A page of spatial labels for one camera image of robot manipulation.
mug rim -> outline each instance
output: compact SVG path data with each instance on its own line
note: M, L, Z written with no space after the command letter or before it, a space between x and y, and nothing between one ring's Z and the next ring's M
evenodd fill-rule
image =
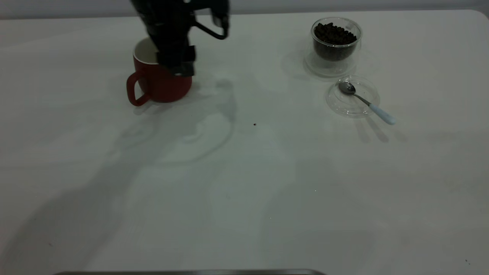
M146 37L146 38L144 38L144 39L140 40L140 41L139 41L139 42L136 44L136 46L134 47L134 49L133 49L133 57L134 57L134 59L136 59L137 61L139 61L139 62L141 62L141 63L143 63L143 64L146 64L146 65L158 65L158 62L155 62L155 63L152 63L152 62L145 62L145 61L140 60L140 59L139 59L139 58L136 56L136 50L137 50L137 48L138 48L139 46L141 46L141 44L142 44L143 42L146 42L147 40L150 40L150 41L151 41L151 43L153 43L153 41L151 40L151 38L150 38L150 37Z

white table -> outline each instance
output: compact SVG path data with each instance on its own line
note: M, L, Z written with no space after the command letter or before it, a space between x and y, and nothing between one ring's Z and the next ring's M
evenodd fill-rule
M397 125L326 105L334 80L303 56L327 16L362 26L357 74ZM187 97L135 108L139 18L0 21L0 274L489 271L484 15L239 15L230 31L192 31Z

